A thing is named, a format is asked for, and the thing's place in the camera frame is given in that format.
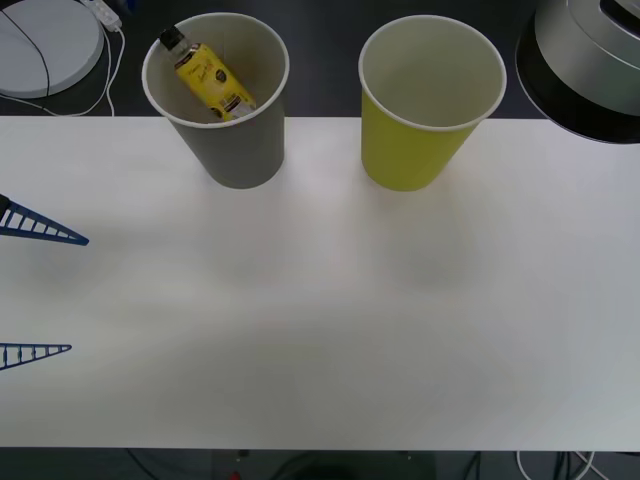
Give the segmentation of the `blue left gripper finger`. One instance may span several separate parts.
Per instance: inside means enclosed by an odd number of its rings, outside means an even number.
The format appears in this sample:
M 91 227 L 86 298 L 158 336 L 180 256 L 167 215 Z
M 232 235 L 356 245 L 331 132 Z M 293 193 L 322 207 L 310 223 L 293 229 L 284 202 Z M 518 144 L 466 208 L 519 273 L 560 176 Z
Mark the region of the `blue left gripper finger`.
M 66 226 L 1 196 L 1 235 L 87 246 L 89 239 Z
M 2 343 L 0 347 L 1 370 L 50 358 L 71 349 L 72 346 L 69 344 Z

